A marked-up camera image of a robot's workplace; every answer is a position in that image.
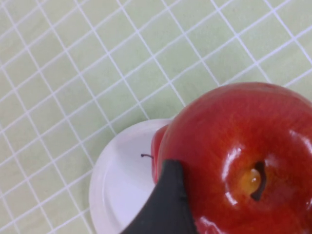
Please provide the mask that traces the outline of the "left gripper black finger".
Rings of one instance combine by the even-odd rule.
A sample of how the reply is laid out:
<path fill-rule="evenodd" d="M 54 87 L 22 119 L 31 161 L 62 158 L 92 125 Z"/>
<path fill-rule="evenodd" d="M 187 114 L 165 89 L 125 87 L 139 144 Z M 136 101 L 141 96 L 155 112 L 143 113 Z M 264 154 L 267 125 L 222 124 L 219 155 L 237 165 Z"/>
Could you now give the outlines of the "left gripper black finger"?
<path fill-rule="evenodd" d="M 184 187 L 180 161 L 162 164 L 160 178 L 147 202 L 122 231 L 123 234 L 196 234 L 198 233 Z"/>

